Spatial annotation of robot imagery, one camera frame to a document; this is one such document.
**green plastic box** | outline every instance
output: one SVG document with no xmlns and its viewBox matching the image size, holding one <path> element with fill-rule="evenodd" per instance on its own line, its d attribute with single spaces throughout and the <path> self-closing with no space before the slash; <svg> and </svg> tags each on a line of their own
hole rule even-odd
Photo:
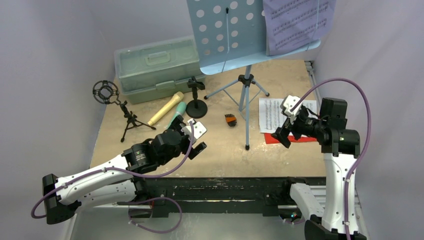
<svg viewBox="0 0 424 240">
<path fill-rule="evenodd" d="M 120 49 L 114 58 L 120 91 L 132 104 L 186 93 L 192 76 L 205 80 L 192 36 Z"/>
</svg>

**wooden tabletop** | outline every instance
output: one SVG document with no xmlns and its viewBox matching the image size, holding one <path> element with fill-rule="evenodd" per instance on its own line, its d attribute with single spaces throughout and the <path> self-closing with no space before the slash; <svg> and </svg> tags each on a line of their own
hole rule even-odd
<svg viewBox="0 0 424 240">
<path fill-rule="evenodd" d="M 206 90 L 198 92 L 203 99 L 220 87 L 230 83 L 245 68 L 238 68 L 223 73 L 208 75 L 205 80 Z M 287 95 L 301 97 L 311 87 L 311 82 L 303 60 L 275 59 L 252 66 L 251 73 L 269 93 L 270 98 L 284 98 Z M 227 88 L 227 91 L 238 101 L 242 84 Z M 255 85 L 250 86 L 251 98 L 258 92 Z M 325 166 L 321 148 L 317 142 L 292 143 L 290 149 L 281 144 L 266 144 L 264 134 L 259 133 L 259 98 L 265 98 L 261 92 L 250 103 L 250 150 L 245 150 L 245 121 L 238 112 L 238 107 L 224 93 L 220 92 L 205 100 L 208 112 L 198 119 L 207 128 L 207 133 L 200 139 L 207 148 L 193 160 L 187 160 L 169 177 L 322 177 L 325 176 Z M 161 98 L 140 104 L 127 105 L 128 110 L 138 116 L 138 120 L 147 123 L 171 97 Z M 188 103 L 193 99 L 191 92 L 184 94 L 183 101 Z M 312 94 L 307 98 L 314 100 Z M 127 121 L 119 106 L 108 105 L 98 133 L 90 167 L 98 166 L 121 154 L 132 145 L 148 138 L 154 138 L 162 133 L 175 113 L 175 107 L 170 110 L 151 130 L 141 126 L 130 129 L 125 141 L 120 142 Z M 225 121 L 225 114 L 234 114 L 237 126 L 230 128 Z M 190 117 L 184 114 L 184 121 Z M 151 174 L 165 173 L 175 167 L 183 158 L 180 155 L 165 166 L 159 167 Z"/>
</svg>

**round black base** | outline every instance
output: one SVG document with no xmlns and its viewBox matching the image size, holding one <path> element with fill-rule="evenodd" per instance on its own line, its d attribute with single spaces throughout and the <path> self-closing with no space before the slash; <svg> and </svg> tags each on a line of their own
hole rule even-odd
<svg viewBox="0 0 424 240">
<path fill-rule="evenodd" d="M 208 112 L 208 106 L 206 103 L 202 100 L 197 100 L 198 108 L 195 108 L 195 101 L 192 100 L 187 104 L 187 107 L 185 108 L 185 112 L 187 115 L 189 115 L 191 118 L 194 119 L 200 119 L 206 115 Z"/>
</svg>

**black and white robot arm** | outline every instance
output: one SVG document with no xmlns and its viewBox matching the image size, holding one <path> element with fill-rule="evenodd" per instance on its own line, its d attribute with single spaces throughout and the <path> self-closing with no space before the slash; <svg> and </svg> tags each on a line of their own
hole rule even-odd
<svg viewBox="0 0 424 240">
<path fill-rule="evenodd" d="M 346 239 L 365 240 L 359 233 L 355 216 L 355 175 L 348 181 L 348 202 L 344 202 L 345 179 L 348 170 L 354 165 L 360 154 L 360 137 L 356 130 L 346 129 L 347 102 L 336 98 L 323 98 L 318 118 L 309 117 L 310 110 L 299 104 L 297 96 L 287 96 L 281 104 L 282 113 L 287 117 L 282 127 L 278 127 L 272 136 L 289 148 L 290 133 L 295 139 L 302 135 L 316 138 L 324 154 L 326 170 L 325 209 L 314 197 L 306 183 L 293 183 L 290 197 L 297 203 L 305 223 L 306 240 Z M 345 204 L 348 209 L 348 222 L 344 221 Z"/>
<path fill-rule="evenodd" d="M 199 121 L 190 119 L 188 123 L 189 125 L 183 123 L 183 118 L 179 115 L 163 133 L 133 145 L 99 166 L 70 176 L 56 177 L 49 174 L 43 177 L 43 202 L 47 224 L 66 221 L 86 208 L 147 198 L 143 179 L 134 178 L 132 173 L 141 175 L 155 171 L 181 153 L 187 154 L 190 142 L 193 146 L 207 132 Z M 204 142 L 191 147 L 188 158 L 193 159 L 206 147 Z M 44 217 L 35 216 L 34 211 L 35 208 L 31 212 L 33 218 Z"/>
</svg>

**paper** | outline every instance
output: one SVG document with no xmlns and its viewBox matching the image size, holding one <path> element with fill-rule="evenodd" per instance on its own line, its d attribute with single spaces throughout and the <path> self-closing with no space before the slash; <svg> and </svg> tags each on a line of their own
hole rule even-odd
<svg viewBox="0 0 424 240">
<path fill-rule="evenodd" d="M 323 37 L 335 6 L 336 0 L 263 0 L 267 53 L 286 54 Z"/>
<path fill-rule="evenodd" d="M 259 132 L 273 134 L 286 121 L 280 106 L 284 98 L 259 98 Z M 317 113 L 317 101 L 304 100 L 303 105 Z"/>
</svg>

